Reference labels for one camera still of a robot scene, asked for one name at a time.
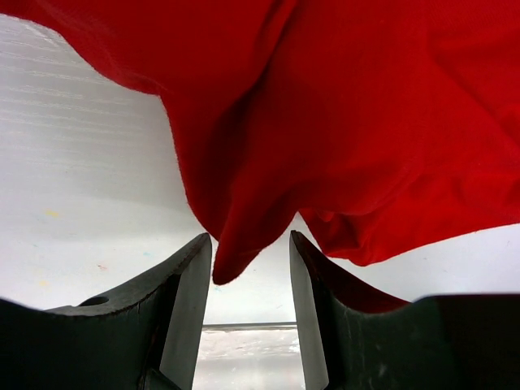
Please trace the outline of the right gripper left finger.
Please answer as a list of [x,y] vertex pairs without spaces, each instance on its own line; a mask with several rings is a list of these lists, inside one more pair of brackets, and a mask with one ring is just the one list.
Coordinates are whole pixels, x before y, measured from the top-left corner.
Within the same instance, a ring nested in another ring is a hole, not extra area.
[[77,306],[2,301],[2,388],[190,389],[211,258],[204,233]]

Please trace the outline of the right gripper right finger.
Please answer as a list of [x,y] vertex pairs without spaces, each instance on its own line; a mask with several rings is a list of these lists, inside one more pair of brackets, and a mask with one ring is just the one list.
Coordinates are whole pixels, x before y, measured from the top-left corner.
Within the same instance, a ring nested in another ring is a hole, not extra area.
[[300,232],[289,252],[308,389],[518,388],[518,295],[408,302],[337,266]]

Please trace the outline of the red t shirt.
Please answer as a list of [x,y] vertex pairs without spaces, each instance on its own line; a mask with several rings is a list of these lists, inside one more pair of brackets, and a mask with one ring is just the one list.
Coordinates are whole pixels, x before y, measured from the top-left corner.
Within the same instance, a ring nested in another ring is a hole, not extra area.
[[519,220],[516,1],[4,1],[161,98],[226,284],[300,215],[359,265]]

